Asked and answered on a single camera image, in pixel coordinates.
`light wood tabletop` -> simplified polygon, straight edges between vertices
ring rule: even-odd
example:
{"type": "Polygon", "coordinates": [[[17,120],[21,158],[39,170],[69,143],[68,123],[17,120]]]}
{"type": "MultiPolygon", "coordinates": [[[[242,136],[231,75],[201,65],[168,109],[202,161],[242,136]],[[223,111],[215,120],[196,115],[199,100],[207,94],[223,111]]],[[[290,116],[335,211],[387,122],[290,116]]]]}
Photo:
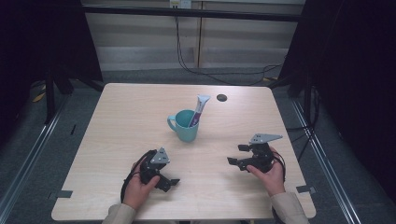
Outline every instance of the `light wood tabletop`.
{"type": "Polygon", "coordinates": [[[63,190],[52,210],[55,220],[104,219],[120,203],[130,169],[150,149],[164,147],[171,162],[161,174],[180,181],[168,192],[155,189],[139,209],[140,220],[264,219],[269,197],[252,174],[230,165],[255,133],[280,134],[269,142],[287,166],[285,187],[296,192],[308,217],[316,214],[309,193],[298,193],[304,177],[270,89],[205,85],[107,84],[82,139],[63,190]],[[167,124],[179,110],[194,110],[197,95],[210,95],[196,139],[181,142],[167,124]],[[227,101],[217,99],[219,94],[227,101]]]}

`gray carpet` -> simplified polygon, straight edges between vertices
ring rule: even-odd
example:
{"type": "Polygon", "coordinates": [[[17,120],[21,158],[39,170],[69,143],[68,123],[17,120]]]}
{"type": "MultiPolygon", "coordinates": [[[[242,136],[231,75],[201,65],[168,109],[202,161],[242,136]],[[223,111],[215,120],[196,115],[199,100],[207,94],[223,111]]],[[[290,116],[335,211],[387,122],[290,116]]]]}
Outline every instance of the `gray carpet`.
{"type": "MultiPolygon", "coordinates": [[[[266,73],[267,77],[276,77],[280,68],[266,73]]],[[[235,69],[206,69],[211,73],[235,72],[235,69]]],[[[262,69],[238,69],[240,72],[256,72],[262,69]]],[[[193,75],[182,69],[124,71],[103,73],[105,83],[176,83],[227,85],[224,82],[203,75],[193,75]]],[[[214,76],[226,80],[228,84],[248,85],[262,79],[262,75],[221,75],[214,76]]],[[[255,86],[265,86],[268,82],[260,82],[255,86]]],[[[93,110],[100,97],[84,84],[74,82],[75,91],[67,97],[65,110],[53,131],[48,143],[40,154],[34,170],[30,174],[21,195],[16,201],[7,223],[57,223],[50,213],[55,201],[48,199],[51,192],[62,188],[68,170],[77,153],[80,141],[85,133],[93,110]]],[[[287,128],[301,126],[286,94],[287,87],[274,89],[274,96],[287,128]]],[[[35,139],[41,132],[45,120],[45,101],[26,104],[20,117],[17,129],[12,138],[0,151],[1,195],[7,190],[13,176],[18,172],[35,139]]],[[[375,179],[355,159],[348,145],[339,137],[331,117],[324,106],[320,108],[316,133],[330,158],[335,172],[338,174],[347,195],[355,205],[361,223],[396,223],[396,208],[382,191],[375,179]]],[[[307,140],[303,131],[289,132],[296,155],[299,155],[307,140]]],[[[308,145],[301,158],[301,167],[308,186],[313,186],[317,193],[312,195],[317,215],[310,223],[347,223],[347,220],[334,196],[332,189],[322,172],[317,157],[308,145]]],[[[100,223],[100,221],[82,222],[100,223]]],[[[256,220],[255,223],[274,223],[273,220],[256,220]]]]}

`mug handle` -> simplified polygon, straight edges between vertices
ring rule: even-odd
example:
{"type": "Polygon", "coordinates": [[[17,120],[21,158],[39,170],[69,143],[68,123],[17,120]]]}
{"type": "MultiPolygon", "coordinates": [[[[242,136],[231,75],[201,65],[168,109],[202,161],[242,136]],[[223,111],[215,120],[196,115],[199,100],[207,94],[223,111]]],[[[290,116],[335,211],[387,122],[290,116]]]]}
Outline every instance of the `mug handle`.
{"type": "Polygon", "coordinates": [[[176,126],[172,123],[172,120],[176,123],[175,115],[171,115],[168,117],[168,125],[169,125],[169,128],[171,128],[173,131],[176,131],[176,126]]]}

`sleeve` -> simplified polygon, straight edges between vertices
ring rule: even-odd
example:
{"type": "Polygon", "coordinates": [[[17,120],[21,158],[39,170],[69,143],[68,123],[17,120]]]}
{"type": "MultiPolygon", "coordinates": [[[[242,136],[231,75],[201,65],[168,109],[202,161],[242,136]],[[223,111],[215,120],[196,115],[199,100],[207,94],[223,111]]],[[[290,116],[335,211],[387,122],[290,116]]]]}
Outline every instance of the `sleeve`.
{"type": "Polygon", "coordinates": [[[271,197],[271,203],[279,218],[286,224],[309,223],[295,193],[285,192],[276,194],[271,197]]]}
{"type": "Polygon", "coordinates": [[[136,216],[136,211],[124,204],[114,204],[108,209],[108,215],[102,224],[131,224],[136,216]]]}

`mug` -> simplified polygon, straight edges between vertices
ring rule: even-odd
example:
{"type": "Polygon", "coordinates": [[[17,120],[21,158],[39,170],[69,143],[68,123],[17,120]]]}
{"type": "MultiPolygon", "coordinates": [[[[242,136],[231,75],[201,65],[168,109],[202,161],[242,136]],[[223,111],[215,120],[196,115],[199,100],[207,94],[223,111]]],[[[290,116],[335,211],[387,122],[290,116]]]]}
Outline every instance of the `mug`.
{"type": "Polygon", "coordinates": [[[183,142],[192,142],[197,135],[199,122],[189,128],[192,116],[194,116],[194,111],[185,109],[168,117],[169,127],[177,133],[177,137],[183,142]]]}

